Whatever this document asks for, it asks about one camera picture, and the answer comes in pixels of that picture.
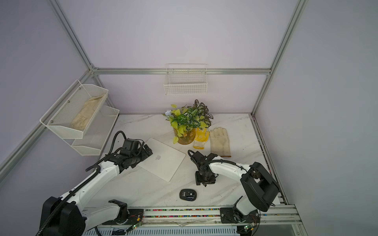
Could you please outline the beige glove in basket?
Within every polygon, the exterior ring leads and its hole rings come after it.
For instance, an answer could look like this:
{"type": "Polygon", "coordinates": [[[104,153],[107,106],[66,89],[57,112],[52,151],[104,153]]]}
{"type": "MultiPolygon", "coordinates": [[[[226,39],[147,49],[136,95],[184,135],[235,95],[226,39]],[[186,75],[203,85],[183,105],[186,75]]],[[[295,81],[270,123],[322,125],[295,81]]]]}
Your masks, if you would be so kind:
{"type": "Polygon", "coordinates": [[[73,119],[70,127],[76,130],[84,131],[88,126],[92,116],[99,107],[100,102],[103,100],[104,95],[91,97],[88,99],[77,116],[73,119]]]}

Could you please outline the yellow glass cup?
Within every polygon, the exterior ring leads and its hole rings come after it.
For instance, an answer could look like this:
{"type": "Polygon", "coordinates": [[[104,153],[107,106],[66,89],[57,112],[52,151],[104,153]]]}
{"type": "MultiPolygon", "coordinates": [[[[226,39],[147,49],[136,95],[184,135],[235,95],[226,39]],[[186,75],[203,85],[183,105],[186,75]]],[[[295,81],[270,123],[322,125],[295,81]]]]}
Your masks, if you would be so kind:
{"type": "Polygon", "coordinates": [[[210,132],[207,128],[197,128],[195,130],[195,139],[193,148],[204,149],[206,142],[209,140],[210,132]]]}

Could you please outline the potted green plant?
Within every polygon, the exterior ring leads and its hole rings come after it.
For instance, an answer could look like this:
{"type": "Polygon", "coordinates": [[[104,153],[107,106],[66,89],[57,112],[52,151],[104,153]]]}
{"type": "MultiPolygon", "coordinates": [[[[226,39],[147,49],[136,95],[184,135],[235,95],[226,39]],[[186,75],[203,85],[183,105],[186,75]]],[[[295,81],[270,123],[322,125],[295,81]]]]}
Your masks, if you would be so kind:
{"type": "Polygon", "coordinates": [[[208,129],[212,125],[213,115],[203,102],[195,100],[192,106],[178,107],[171,105],[162,115],[174,131],[173,143],[191,144],[195,140],[196,131],[208,129]]]}

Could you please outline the white laptop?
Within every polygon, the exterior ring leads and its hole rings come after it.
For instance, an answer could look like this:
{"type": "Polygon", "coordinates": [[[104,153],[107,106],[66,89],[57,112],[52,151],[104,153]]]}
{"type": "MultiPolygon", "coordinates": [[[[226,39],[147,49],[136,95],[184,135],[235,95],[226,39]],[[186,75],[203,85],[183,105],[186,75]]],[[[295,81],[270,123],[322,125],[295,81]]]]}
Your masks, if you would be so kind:
{"type": "Polygon", "coordinates": [[[167,183],[170,182],[186,154],[153,138],[148,139],[146,144],[153,154],[138,166],[167,183]]]}

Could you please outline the black wireless mouse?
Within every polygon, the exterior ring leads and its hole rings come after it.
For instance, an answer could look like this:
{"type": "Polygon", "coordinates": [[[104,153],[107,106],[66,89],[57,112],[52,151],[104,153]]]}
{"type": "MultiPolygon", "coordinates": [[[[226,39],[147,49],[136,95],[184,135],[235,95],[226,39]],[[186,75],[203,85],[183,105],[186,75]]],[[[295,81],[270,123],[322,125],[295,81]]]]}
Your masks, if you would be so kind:
{"type": "Polygon", "coordinates": [[[182,189],[179,198],[184,201],[193,202],[197,199],[197,192],[194,189],[182,189]]]}

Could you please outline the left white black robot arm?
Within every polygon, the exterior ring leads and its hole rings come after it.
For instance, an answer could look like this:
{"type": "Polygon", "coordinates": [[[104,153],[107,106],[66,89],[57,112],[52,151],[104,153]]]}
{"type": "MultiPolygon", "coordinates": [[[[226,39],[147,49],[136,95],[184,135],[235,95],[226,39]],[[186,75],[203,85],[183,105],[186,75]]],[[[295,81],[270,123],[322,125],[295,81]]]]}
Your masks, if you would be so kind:
{"type": "Polygon", "coordinates": [[[115,199],[99,209],[85,210],[89,201],[108,182],[153,155],[141,139],[124,138],[118,149],[114,149],[114,145],[115,141],[112,141],[109,153],[86,169],[92,173],[80,184],[61,197],[50,197],[44,202],[38,236],[81,236],[108,221],[118,225],[141,221],[141,212],[132,215],[127,203],[115,199]]]}

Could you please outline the white two-tier wall basket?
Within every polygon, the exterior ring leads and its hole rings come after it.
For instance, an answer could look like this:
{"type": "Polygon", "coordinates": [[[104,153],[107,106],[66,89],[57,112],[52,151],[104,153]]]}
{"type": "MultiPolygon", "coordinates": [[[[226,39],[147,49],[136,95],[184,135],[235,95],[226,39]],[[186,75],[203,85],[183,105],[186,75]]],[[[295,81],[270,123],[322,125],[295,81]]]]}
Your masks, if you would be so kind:
{"type": "Polygon", "coordinates": [[[40,118],[40,123],[81,156],[101,155],[119,116],[106,105],[109,91],[75,81],[40,118]]]}

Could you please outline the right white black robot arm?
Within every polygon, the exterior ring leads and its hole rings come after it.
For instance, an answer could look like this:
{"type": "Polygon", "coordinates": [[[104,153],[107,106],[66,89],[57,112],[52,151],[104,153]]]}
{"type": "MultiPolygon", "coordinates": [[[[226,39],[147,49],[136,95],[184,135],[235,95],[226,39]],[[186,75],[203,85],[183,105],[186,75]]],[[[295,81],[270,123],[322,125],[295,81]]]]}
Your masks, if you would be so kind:
{"type": "Polygon", "coordinates": [[[222,223],[260,222],[260,213],[274,207],[280,188],[276,180],[259,162],[252,165],[239,164],[211,153],[188,151],[196,165],[196,185],[208,186],[216,183],[218,176],[240,182],[245,194],[232,207],[220,208],[222,223]]]}

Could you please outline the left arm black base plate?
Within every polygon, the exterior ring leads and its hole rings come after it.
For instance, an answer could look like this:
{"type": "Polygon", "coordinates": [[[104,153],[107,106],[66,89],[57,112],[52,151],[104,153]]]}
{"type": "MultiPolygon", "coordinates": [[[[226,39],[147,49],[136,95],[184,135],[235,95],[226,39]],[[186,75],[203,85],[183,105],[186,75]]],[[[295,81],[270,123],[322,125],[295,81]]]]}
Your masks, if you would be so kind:
{"type": "Polygon", "coordinates": [[[121,220],[112,220],[106,221],[102,223],[102,225],[134,225],[138,221],[142,221],[144,209],[136,208],[136,209],[128,209],[129,214],[127,218],[121,220]]]}

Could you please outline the aluminium front rail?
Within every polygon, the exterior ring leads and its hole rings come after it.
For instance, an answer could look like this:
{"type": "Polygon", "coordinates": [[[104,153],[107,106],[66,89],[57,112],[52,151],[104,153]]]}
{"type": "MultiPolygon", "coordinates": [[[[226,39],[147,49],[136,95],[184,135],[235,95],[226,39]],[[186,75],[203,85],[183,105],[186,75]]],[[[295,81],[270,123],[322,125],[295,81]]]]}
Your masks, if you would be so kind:
{"type": "Polygon", "coordinates": [[[88,209],[84,212],[85,222],[87,224],[85,232],[99,226],[115,226],[115,227],[206,227],[221,225],[238,226],[239,230],[244,234],[247,232],[255,232],[262,225],[290,225],[297,236],[306,236],[307,232],[304,228],[303,222],[294,205],[279,205],[272,206],[267,212],[260,213],[259,223],[237,223],[237,224],[222,224],[220,218],[220,208],[214,206],[207,207],[168,207],[168,208],[153,208],[148,207],[144,209],[142,221],[138,221],[134,225],[102,225],[106,222],[101,220],[95,223],[96,219],[101,216],[100,211],[89,212],[88,209]]]}

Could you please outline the aluminium frame profiles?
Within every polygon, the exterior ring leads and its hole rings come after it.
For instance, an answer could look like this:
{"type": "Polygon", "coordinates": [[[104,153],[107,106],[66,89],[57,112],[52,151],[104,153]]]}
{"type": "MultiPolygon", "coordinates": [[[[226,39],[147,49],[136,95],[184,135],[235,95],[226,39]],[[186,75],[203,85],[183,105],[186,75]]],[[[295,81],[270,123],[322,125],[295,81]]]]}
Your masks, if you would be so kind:
{"type": "MultiPolygon", "coordinates": [[[[298,1],[294,9],[294,13],[290,19],[289,25],[285,31],[284,37],[280,43],[279,49],[274,57],[273,63],[270,68],[98,68],[94,69],[89,63],[89,58],[84,52],[83,46],[79,42],[77,35],[75,34],[72,25],[59,1],[47,1],[55,14],[58,22],[61,24],[66,35],[69,37],[70,42],[74,45],[75,50],[84,61],[87,67],[87,71],[80,77],[79,82],[83,83],[91,77],[95,77],[95,81],[103,86],[101,80],[98,78],[101,74],[119,74],[119,75],[178,75],[180,77],[184,75],[193,75],[194,72],[205,72],[207,75],[266,75],[267,78],[263,84],[262,90],[259,93],[256,104],[253,107],[252,115],[257,113],[258,107],[263,100],[264,93],[273,78],[275,69],[280,63],[280,60],[284,54],[287,44],[290,41],[294,28],[296,27],[298,20],[300,19],[302,12],[307,4],[307,1],[298,1]]],[[[1,185],[3,185],[16,166],[22,161],[26,153],[32,148],[37,139],[44,132],[45,126],[43,123],[39,123],[19,144],[19,146],[8,156],[8,158],[1,163],[1,185]]]]}

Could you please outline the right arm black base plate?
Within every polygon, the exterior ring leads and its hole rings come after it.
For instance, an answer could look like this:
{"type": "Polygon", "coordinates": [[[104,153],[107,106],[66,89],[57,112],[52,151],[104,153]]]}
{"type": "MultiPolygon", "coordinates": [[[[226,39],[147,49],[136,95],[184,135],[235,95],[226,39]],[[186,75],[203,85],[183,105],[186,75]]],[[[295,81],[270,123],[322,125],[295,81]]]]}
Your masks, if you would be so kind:
{"type": "Polygon", "coordinates": [[[222,224],[259,223],[260,216],[257,210],[244,215],[234,207],[222,207],[220,208],[220,221],[222,224]]]}

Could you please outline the beige work glove on table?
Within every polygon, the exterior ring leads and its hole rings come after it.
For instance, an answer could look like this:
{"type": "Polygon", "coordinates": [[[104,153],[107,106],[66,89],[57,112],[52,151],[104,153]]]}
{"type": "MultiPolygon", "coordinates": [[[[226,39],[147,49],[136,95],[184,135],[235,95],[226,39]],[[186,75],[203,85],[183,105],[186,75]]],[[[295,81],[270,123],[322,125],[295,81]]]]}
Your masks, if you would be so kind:
{"type": "Polygon", "coordinates": [[[210,131],[211,153],[221,157],[231,157],[228,132],[223,127],[210,131]]]}

